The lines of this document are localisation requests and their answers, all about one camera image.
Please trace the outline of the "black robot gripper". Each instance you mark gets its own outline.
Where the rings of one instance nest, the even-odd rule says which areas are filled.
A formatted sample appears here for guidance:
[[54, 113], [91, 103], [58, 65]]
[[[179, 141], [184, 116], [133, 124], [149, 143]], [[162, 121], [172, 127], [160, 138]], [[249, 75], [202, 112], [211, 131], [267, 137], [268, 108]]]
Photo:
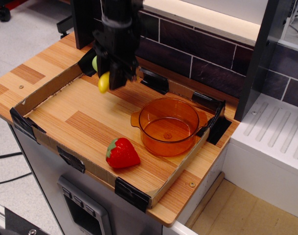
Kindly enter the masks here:
[[102, 17], [102, 24], [103, 30], [93, 32], [97, 74], [100, 78], [109, 71], [110, 90], [116, 90], [125, 86], [127, 80], [137, 79], [135, 51], [140, 43], [140, 17], [126, 21]]

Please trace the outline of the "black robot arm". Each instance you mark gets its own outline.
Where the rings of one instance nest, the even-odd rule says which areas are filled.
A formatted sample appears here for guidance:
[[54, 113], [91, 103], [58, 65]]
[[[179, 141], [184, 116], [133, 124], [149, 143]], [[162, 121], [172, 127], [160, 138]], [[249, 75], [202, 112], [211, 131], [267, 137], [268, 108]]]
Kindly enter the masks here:
[[95, 30], [93, 49], [97, 56], [98, 76], [109, 73], [109, 89], [136, 80], [138, 61], [136, 51], [140, 44], [141, 0], [105, 0], [102, 3], [102, 30]]

